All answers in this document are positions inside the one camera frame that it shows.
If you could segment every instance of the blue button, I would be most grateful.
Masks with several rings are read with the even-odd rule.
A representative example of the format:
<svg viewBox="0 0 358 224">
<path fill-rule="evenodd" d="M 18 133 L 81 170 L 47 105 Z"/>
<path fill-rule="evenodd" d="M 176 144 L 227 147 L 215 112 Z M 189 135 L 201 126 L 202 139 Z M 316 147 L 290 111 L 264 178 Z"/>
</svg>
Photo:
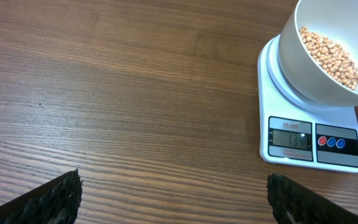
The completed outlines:
<svg viewBox="0 0 358 224">
<path fill-rule="evenodd" d="M 338 149 L 342 149 L 345 146 L 345 140 L 340 139 L 336 142 L 336 147 L 338 147 Z"/>
<path fill-rule="evenodd" d="M 327 142 L 327 145 L 328 145 L 329 147 L 333 147 L 333 146 L 335 146 L 335 143 L 336 143 L 335 138 L 329 138 L 329 139 L 328 139 L 328 142 Z"/>
</svg>

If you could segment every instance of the bowl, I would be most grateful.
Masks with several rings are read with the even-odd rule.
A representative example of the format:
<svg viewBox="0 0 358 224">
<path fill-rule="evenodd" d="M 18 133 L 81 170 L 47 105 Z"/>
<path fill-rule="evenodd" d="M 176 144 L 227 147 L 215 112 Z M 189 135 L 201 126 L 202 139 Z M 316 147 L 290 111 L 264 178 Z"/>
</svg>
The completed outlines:
<svg viewBox="0 0 358 224">
<path fill-rule="evenodd" d="M 358 85 L 351 90 L 315 62 L 299 34 L 303 26 L 340 43 L 358 67 L 358 0 L 299 0 L 278 44 L 283 73 L 302 95 L 328 106 L 358 106 Z"/>
</svg>

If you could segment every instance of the display panel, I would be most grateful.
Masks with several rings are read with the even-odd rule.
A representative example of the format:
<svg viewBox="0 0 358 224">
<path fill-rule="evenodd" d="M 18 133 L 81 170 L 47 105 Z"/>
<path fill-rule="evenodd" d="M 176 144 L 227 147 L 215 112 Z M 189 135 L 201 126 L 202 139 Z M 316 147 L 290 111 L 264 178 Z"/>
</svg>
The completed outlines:
<svg viewBox="0 0 358 224">
<path fill-rule="evenodd" d="M 307 137 L 303 133 L 273 130 L 273 144 L 276 146 L 307 149 Z"/>
</svg>

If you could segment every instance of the wooden table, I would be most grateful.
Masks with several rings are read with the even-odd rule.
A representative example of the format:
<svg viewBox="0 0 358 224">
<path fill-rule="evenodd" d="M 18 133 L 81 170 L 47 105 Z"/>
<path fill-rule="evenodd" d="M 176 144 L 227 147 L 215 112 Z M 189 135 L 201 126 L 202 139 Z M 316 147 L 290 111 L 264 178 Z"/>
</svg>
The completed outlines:
<svg viewBox="0 0 358 224">
<path fill-rule="evenodd" d="M 79 168 L 77 223 L 274 223 L 257 58 L 295 0 L 0 0 L 0 205 Z"/>
</svg>

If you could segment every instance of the white scale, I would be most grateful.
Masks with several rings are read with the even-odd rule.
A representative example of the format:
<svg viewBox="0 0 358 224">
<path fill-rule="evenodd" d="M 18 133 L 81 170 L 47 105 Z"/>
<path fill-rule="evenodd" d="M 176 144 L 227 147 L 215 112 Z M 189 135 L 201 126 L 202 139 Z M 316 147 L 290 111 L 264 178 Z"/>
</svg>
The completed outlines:
<svg viewBox="0 0 358 224">
<path fill-rule="evenodd" d="M 260 155 L 266 162 L 358 172 L 358 123 L 353 107 L 319 105 L 281 71 L 273 38 L 258 60 Z"/>
</svg>

